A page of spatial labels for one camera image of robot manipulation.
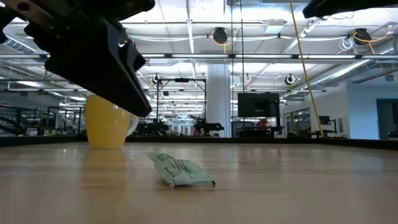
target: mug handle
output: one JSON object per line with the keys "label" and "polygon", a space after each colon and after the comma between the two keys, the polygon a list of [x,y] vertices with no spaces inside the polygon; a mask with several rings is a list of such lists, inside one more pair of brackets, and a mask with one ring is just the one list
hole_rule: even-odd
{"label": "mug handle", "polygon": [[131,115],[131,120],[132,120],[132,124],[131,124],[131,127],[129,128],[129,130],[127,131],[127,136],[129,136],[130,134],[132,134],[136,130],[136,128],[138,126],[139,117],[134,115],[134,114],[132,114]]}

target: yellow mug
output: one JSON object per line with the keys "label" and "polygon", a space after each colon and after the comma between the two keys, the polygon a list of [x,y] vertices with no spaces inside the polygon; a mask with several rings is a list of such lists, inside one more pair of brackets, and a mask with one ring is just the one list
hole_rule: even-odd
{"label": "yellow mug", "polygon": [[138,117],[101,98],[86,101],[86,130],[92,149],[119,149],[138,125]]}

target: wooden table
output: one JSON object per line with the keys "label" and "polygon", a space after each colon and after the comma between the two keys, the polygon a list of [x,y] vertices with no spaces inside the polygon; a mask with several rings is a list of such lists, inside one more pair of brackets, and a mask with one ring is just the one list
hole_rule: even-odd
{"label": "wooden table", "polygon": [[[147,151],[201,165],[170,189]],[[323,145],[86,142],[0,148],[0,223],[397,223],[398,153]]]}

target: white column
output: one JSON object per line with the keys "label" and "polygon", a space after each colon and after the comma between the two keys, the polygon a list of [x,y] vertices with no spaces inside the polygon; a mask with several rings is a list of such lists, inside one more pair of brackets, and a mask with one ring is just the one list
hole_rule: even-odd
{"label": "white column", "polygon": [[218,133],[221,138],[231,137],[231,73],[226,65],[207,65],[207,107],[208,123],[220,123],[224,131]]}

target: crumpled packet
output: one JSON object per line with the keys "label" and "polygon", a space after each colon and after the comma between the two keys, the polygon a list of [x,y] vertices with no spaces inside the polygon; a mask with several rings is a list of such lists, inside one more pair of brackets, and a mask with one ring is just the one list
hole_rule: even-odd
{"label": "crumpled packet", "polygon": [[207,182],[216,185],[216,182],[196,162],[176,159],[159,152],[148,152],[147,156],[154,162],[157,172],[170,187]]}

